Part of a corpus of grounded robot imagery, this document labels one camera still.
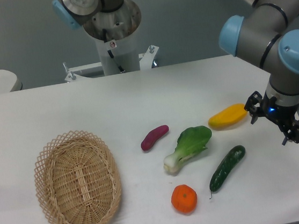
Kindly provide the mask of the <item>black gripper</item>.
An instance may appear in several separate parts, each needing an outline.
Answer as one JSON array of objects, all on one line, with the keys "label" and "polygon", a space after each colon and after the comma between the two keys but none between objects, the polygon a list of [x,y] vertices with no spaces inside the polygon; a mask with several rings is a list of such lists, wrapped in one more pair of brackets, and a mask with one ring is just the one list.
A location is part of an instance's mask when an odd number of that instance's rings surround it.
[{"label": "black gripper", "polygon": [[287,142],[299,144],[299,120],[294,117],[297,105],[280,105],[275,96],[262,98],[261,94],[255,91],[249,96],[244,109],[248,111],[252,125],[259,117],[266,117],[276,124],[285,136],[282,142],[283,146]]}]

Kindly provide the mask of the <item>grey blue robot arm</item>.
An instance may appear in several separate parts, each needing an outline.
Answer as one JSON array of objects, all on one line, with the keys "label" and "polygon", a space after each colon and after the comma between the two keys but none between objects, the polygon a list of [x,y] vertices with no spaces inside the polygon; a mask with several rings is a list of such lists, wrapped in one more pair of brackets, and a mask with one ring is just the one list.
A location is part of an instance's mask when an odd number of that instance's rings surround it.
[{"label": "grey blue robot arm", "polygon": [[[299,0],[244,0],[254,12],[230,17],[219,35],[221,49],[270,74],[264,95],[254,92],[245,109],[252,121],[265,117],[285,141],[299,143],[299,30],[287,26],[299,16]],[[133,35],[141,13],[131,0],[53,0],[55,13],[72,29],[84,28],[96,41],[105,75],[151,69],[158,52],[140,56]]]}]

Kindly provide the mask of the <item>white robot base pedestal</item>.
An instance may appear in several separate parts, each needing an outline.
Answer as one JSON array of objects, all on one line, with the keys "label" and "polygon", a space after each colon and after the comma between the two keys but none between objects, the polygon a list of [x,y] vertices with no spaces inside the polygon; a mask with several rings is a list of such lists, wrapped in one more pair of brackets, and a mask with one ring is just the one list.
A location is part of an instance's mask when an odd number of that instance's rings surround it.
[{"label": "white robot base pedestal", "polygon": [[156,55],[159,47],[150,45],[144,53],[137,51],[137,34],[141,23],[140,8],[132,0],[124,0],[113,12],[98,12],[82,28],[96,44],[100,61],[79,67],[67,67],[63,63],[66,82],[123,74],[157,68]]}]

